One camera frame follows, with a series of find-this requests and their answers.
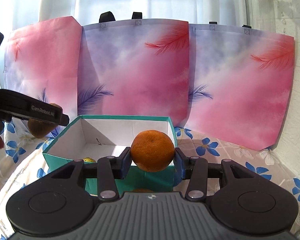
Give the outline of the brown kiwi fruit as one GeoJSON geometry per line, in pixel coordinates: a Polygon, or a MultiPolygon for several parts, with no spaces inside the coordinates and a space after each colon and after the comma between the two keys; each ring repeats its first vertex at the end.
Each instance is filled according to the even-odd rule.
{"type": "Polygon", "coordinates": [[[34,118],[29,118],[28,120],[28,128],[29,132],[35,137],[35,138],[43,138],[50,132],[52,132],[53,129],[59,126],[59,124],[52,123],[52,118],[55,118],[56,111],[53,109],[47,109],[42,108],[42,105],[34,105],[31,104],[31,110],[40,113],[42,116],[48,117],[47,121],[42,121],[34,118]]]}

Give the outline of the pink feather bag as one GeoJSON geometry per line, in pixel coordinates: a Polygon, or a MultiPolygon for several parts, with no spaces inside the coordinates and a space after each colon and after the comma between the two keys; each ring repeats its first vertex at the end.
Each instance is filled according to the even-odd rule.
{"type": "Polygon", "coordinates": [[[190,25],[190,110],[185,127],[252,150],[277,141],[292,90],[292,36],[190,25]]]}
{"type": "Polygon", "coordinates": [[[71,16],[15,30],[4,57],[4,87],[55,103],[77,116],[77,70],[82,26],[71,16]]]}
{"type": "Polygon", "coordinates": [[[85,25],[78,62],[80,115],[187,116],[189,24],[167,19],[85,25]]]}

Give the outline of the left pink feather bag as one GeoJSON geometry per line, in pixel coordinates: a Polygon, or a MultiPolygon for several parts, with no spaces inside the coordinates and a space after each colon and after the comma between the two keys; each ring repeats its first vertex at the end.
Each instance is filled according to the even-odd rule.
{"type": "Polygon", "coordinates": [[[77,116],[77,70],[82,26],[71,16],[15,30],[4,57],[4,87],[55,103],[77,116]]]}

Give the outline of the teal cardboard box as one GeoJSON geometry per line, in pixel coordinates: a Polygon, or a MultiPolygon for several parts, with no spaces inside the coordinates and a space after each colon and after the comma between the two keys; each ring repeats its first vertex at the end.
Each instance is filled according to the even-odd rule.
{"type": "MultiPolygon", "coordinates": [[[[157,130],[165,133],[177,144],[169,117],[128,115],[80,115],[72,121],[43,150],[44,159],[51,171],[72,160],[118,157],[142,131],[157,130]]],[[[125,179],[116,181],[120,194],[134,189],[154,192],[172,191],[174,165],[160,172],[144,172],[132,164],[125,179]]]]}

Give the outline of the middle pink feather bag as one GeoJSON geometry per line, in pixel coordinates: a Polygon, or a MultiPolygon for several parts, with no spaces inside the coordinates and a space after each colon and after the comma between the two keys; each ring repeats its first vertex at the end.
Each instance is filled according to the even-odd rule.
{"type": "Polygon", "coordinates": [[[78,62],[80,115],[187,116],[189,24],[167,19],[85,25],[78,62]]]}

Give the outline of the right pink feather bag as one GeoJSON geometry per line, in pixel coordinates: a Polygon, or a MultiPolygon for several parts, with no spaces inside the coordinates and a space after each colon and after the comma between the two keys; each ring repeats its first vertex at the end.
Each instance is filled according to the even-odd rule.
{"type": "Polygon", "coordinates": [[[292,90],[292,36],[190,25],[190,110],[185,127],[252,150],[277,141],[292,90]]]}

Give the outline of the blue floral bed sheet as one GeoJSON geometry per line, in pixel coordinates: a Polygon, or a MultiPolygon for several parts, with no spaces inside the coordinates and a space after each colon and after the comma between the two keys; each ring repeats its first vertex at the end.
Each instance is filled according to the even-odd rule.
{"type": "MultiPolygon", "coordinates": [[[[7,239],[13,233],[5,214],[8,199],[19,189],[49,173],[42,152],[60,132],[61,129],[56,128],[46,138],[36,139],[19,120],[7,123],[1,132],[5,146],[0,149],[0,239],[7,239]]],[[[300,179],[279,161],[272,150],[253,151],[187,128],[177,127],[175,132],[178,146],[186,155],[195,154],[200,146],[217,142],[217,156],[209,152],[203,156],[209,162],[219,163],[229,157],[294,194],[299,213],[291,232],[300,239],[300,179]]]]}

